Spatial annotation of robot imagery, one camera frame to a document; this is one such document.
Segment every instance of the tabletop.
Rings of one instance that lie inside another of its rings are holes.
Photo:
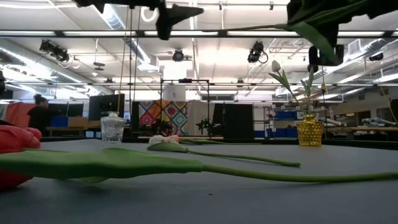
[[[146,151],[148,144],[119,147]],[[100,140],[45,142],[43,149],[95,151]],[[398,151],[341,146],[189,146],[195,151],[245,154],[301,162],[263,162],[153,152],[205,164],[276,174],[349,175],[398,170]],[[2,223],[397,223],[398,180],[297,184],[207,172],[111,179],[99,184],[33,178],[0,193]]]

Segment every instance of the dark hair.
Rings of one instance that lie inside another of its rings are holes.
[[[47,99],[44,98],[42,95],[40,94],[36,94],[35,96],[33,96],[33,98],[35,99],[35,103],[36,105],[39,105],[40,103],[45,103],[47,102]]]

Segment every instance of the workshop room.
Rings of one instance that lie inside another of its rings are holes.
[[[397,223],[398,3],[0,1],[4,223]]]

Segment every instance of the computer monitor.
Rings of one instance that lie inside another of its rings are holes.
[[[88,120],[99,121],[109,111],[118,110],[119,95],[91,96],[88,107]],[[119,117],[124,118],[124,94],[120,95]]]

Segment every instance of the white tulip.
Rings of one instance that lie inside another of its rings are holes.
[[[155,144],[159,144],[162,142],[166,142],[166,138],[164,138],[163,136],[152,136],[149,139],[149,144],[151,146],[155,145]]]
[[[272,71],[273,72],[278,72],[280,70],[280,65],[277,61],[273,60],[272,61]]]

